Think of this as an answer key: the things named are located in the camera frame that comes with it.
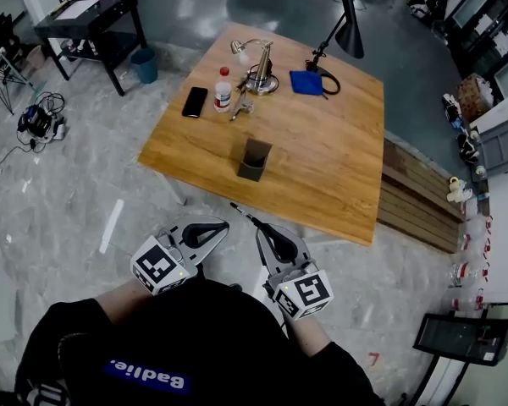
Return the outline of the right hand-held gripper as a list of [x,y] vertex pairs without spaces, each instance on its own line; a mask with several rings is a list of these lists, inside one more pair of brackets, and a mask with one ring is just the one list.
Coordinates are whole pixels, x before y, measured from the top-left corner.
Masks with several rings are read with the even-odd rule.
[[286,319],[298,321],[314,315],[334,299],[326,271],[319,269],[314,260],[280,272],[280,262],[292,263],[301,255],[309,258],[298,235],[287,228],[264,223],[256,232],[256,242],[262,264],[271,275],[264,287]]

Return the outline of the brown cardboard box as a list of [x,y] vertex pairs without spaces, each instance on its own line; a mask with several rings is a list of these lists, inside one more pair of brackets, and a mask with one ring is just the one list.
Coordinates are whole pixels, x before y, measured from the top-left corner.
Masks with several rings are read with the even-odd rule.
[[265,170],[271,148],[270,143],[249,138],[246,141],[237,175],[241,178],[259,182]]

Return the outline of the person's left forearm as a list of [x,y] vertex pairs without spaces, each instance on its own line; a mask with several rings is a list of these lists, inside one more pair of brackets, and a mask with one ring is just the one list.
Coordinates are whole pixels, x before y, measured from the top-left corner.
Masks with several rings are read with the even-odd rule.
[[95,297],[109,321],[118,325],[149,301],[153,295],[137,279],[132,279]]

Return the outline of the person's right forearm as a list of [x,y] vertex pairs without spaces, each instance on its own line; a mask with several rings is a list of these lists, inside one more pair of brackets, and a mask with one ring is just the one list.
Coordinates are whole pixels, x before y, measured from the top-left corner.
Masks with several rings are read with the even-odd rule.
[[284,320],[287,332],[296,340],[302,353],[308,357],[318,354],[331,343],[329,335],[314,315],[298,320],[292,320],[286,315]]

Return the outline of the person's black shirt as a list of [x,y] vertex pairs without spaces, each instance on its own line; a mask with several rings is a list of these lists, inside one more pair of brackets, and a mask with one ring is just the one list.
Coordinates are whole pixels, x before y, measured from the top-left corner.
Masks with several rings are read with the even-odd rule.
[[338,344],[308,357],[264,304],[201,278],[118,325],[95,298],[53,304],[14,389],[70,406],[384,406]]

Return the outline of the grey metal hand tool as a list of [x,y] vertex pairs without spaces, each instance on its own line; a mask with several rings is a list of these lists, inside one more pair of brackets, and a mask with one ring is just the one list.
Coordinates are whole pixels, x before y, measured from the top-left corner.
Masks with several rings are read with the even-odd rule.
[[240,93],[237,102],[235,103],[235,107],[230,117],[230,120],[234,121],[241,112],[246,112],[250,114],[253,111],[254,111],[253,100],[247,97],[247,93],[245,91],[242,91]]

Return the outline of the black smartphone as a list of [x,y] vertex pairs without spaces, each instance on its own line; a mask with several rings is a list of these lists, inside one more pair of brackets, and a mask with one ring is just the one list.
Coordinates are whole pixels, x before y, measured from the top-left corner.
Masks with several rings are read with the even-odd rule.
[[182,116],[188,118],[199,118],[201,116],[205,100],[207,99],[207,93],[207,88],[192,87],[183,106],[181,113]]

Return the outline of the wooden slatted bench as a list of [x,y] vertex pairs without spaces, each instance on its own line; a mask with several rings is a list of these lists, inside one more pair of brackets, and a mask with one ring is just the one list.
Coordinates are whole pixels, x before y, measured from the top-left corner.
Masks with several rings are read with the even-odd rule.
[[449,179],[429,164],[386,139],[377,221],[454,254],[465,206],[447,200],[449,185]]

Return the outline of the blue trash bin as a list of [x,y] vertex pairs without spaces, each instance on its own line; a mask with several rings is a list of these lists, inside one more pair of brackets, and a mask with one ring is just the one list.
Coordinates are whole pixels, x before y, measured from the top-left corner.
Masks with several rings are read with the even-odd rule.
[[141,48],[130,56],[136,75],[142,84],[157,80],[157,54],[149,47]]

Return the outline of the row of clear plastic bottles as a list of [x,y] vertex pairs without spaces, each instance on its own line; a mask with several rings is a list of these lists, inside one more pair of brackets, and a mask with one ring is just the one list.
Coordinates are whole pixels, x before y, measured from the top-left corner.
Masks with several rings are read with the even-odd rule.
[[478,214],[467,220],[458,252],[448,274],[447,305],[457,315],[479,317],[485,309],[489,281],[493,217]]

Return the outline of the black monitor on stand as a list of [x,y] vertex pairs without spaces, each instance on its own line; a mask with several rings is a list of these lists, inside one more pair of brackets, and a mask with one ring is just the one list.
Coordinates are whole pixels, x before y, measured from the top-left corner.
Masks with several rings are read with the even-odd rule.
[[413,348],[433,356],[409,406],[449,406],[470,366],[496,366],[508,349],[508,319],[426,314]]

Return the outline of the black desk lamp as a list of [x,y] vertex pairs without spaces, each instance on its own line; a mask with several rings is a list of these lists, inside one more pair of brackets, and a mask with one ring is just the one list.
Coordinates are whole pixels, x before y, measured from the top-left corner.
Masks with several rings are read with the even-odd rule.
[[323,93],[334,96],[340,92],[341,86],[338,79],[326,69],[319,66],[320,58],[326,56],[325,49],[329,46],[332,38],[338,43],[340,48],[348,55],[361,59],[364,57],[361,33],[356,18],[356,9],[353,0],[341,0],[343,4],[343,14],[329,33],[329,36],[323,41],[317,49],[312,51],[313,60],[306,60],[306,70],[318,74],[322,80],[331,80],[335,85],[334,91],[329,91],[323,86]]

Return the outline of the black side table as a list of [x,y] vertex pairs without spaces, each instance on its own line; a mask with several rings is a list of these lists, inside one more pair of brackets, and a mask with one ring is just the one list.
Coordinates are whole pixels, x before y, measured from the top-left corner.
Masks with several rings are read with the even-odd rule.
[[[135,31],[112,31],[112,25],[127,15],[132,18]],[[124,90],[114,70],[136,48],[147,47],[138,14],[138,0],[99,0],[74,19],[48,15],[34,30],[65,80],[69,80],[69,75],[61,64],[61,57],[97,61],[104,67],[120,96],[124,95]],[[88,44],[80,51],[61,49],[55,52],[51,39],[86,41]]]

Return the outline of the brown woven basket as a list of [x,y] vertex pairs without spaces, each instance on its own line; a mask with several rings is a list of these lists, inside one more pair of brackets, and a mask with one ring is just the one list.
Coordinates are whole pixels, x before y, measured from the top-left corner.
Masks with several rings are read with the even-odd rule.
[[488,112],[493,106],[493,100],[489,82],[477,74],[470,74],[457,86],[457,101],[462,117],[468,123]]

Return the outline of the black folding stand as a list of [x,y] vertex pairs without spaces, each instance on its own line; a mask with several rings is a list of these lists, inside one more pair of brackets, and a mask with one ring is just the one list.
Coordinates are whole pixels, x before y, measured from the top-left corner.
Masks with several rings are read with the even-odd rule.
[[10,85],[34,85],[21,73],[20,65],[25,60],[26,47],[14,34],[12,17],[0,14],[0,104],[13,114],[9,94]]

